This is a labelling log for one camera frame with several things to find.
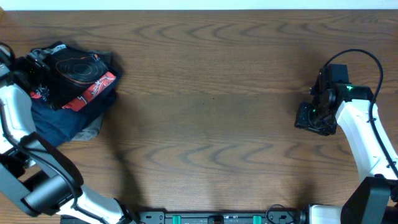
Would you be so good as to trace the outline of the black printed cycling jersey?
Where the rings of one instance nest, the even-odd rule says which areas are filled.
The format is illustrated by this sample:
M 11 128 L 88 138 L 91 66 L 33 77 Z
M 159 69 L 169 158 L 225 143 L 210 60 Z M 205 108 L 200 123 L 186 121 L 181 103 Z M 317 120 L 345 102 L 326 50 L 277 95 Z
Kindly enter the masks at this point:
M 32 49 L 26 56 L 28 55 L 49 66 L 49 74 L 41 84 L 50 88 L 70 83 L 86 86 L 106 72 L 111 72 L 109 64 L 100 54 L 75 49 L 63 42 L 56 42 L 46 48 Z

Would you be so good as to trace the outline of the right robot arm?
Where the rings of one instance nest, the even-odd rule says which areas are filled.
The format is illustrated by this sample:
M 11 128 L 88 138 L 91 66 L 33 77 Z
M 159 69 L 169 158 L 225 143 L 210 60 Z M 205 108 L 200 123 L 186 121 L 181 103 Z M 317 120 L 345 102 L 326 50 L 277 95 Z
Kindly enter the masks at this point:
M 367 86 L 334 83 L 311 87 L 294 126 L 329 136 L 340 127 L 354 157 L 360 185 L 342 206 L 311 205 L 307 223 L 397 223 L 397 154 L 378 118 Z

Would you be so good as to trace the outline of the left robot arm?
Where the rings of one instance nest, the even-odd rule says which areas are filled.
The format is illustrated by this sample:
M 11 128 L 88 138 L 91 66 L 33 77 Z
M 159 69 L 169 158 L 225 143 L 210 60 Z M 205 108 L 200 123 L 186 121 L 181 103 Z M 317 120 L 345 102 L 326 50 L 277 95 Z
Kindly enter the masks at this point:
M 138 223 L 119 200 L 87 187 L 58 145 L 93 126 L 118 74 L 96 52 L 61 42 L 16 57 L 1 45 L 1 192 L 24 213 L 62 223 Z

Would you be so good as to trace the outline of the red folded t-shirt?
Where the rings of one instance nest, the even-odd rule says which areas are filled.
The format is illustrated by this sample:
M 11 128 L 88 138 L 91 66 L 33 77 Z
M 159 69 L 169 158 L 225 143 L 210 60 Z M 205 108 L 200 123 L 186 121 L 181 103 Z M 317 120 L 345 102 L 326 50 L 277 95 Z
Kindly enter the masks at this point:
M 58 85 L 50 88 L 40 84 L 29 95 L 32 99 L 43 100 L 53 110 L 71 109 L 80 111 L 88 103 L 93 101 L 102 92 L 111 89 L 111 85 L 115 84 L 117 76 L 111 72 L 106 72 L 99 79 L 86 86 L 76 84 Z

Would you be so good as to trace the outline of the navy folded shirt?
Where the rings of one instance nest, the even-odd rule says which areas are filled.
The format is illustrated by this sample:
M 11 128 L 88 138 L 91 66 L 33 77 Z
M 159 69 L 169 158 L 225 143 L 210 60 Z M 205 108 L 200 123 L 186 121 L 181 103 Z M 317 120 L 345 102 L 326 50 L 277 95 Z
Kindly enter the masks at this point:
M 86 128 L 100 114 L 107 112 L 116 101 L 116 85 L 121 76 L 109 64 L 111 72 L 117 76 L 110 90 L 102 92 L 80 111 L 71 109 L 51 109 L 44 101 L 32 99 L 32 116 L 37 132 L 53 146 L 59 146 Z

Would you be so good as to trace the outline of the grey folded shirt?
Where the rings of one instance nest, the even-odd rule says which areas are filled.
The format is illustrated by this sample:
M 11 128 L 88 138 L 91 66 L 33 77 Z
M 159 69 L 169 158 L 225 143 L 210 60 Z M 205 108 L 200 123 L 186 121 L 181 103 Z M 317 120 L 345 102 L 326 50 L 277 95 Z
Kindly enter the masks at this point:
M 91 50 L 90 52 L 100 54 L 105 62 L 111 64 L 113 57 L 113 54 L 111 52 L 96 51 L 96 50 Z M 95 138 L 100 133 L 103 124 L 103 118 L 104 118 L 104 113 L 100 114 L 94 121 L 92 121 L 89 125 L 87 125 L 85 129 L 77 133 L 72 138 L 72 141 L 89 141 Z

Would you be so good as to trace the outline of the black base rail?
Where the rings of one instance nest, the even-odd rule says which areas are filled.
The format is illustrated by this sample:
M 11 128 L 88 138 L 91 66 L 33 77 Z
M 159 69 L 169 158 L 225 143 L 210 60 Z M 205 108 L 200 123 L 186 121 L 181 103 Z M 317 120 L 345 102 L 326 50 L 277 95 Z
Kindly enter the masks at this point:
M 130 213 L 117 223 L 138 224 L 306 224 L 308 212 L 274 204 L 261 212 L 168 212 L 166 210 Z

